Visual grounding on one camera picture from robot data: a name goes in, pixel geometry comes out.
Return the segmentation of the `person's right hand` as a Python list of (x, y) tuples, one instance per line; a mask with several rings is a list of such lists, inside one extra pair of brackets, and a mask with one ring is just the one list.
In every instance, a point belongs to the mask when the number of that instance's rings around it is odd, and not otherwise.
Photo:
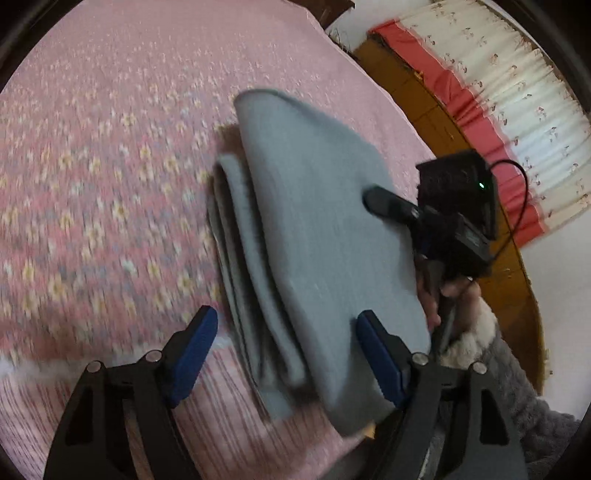
[(433, 332), (441, 324), (438, 313), (438, 301), (443, 298), (452, 299), (454, 303), (453, 335), (459, 336), (468, 331), (481, 313), (481, 288), (478, 283), (468, 278), (459, 278), (454, 282), (443, 285), (438, 297), (434, 297), (425, 288), (425, 260), (421, 256), (415, 257), (417, 296), (425, 313), (427, 328)]

